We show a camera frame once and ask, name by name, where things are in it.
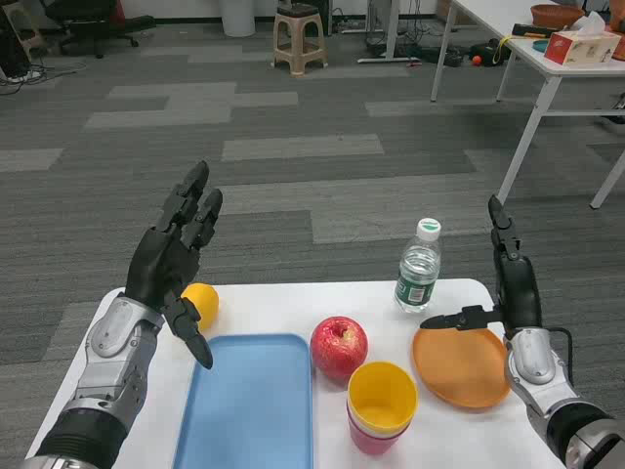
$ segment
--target white bottle cap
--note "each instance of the white bottle cap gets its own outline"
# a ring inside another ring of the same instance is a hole
[[[440,235],[440,223],[434,218],[424,218],[417,225],[417,236],[427,242],[434,242]]]

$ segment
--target red apple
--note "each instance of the red apple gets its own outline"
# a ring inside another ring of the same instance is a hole
[[[322,321],[312,333],[312,363],[328,378],[347,384],[367,357],[367,335],[355,320],[337,316]]]

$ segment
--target beige plastic stool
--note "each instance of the beige plastic stool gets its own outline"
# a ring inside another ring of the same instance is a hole
[[[284,23],[291,32],[291,43],[279,43],[279,28]],[[316,24],[317,44],[306,42],[306,25]],[[273,24],[273,62],[289,62],[293,76],[304,75],[304,68],[308,62],[321,61],[328,66],[328,51],[323,38],[323,23],[317,7],[303,3],[294,3],[288,6],[279,6],[275,23]]]
[[[32,56],[30,51],[32,49],[48,50],[48,45],[41,35],[41,32],[39,32],[39,28],[35,26],[32,17],[21,5],[20,0],[0,0],[0,7],[2,7],[2,10],[13,28],[13,31],[16,32],[16,36],[18,37],[23,50],[26,52],[26,55],[31,62]],[[32,34],[24,35],[21,31],[21,28],[24,26],[27,26],[32,31]]]

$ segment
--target water bottle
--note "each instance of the water bottle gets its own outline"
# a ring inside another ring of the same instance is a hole
[[[440,272],[439,235],[440,223],[424,218],[401,255],[395,299],[406,313],[421,313],[430,301]]]

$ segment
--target orange plate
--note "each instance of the orange plate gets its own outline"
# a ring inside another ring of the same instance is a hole
[[[487,329],[419,329],[412,357],[424,384],[448,403],[488,408],[510,392],[504,376],[506,348]]]

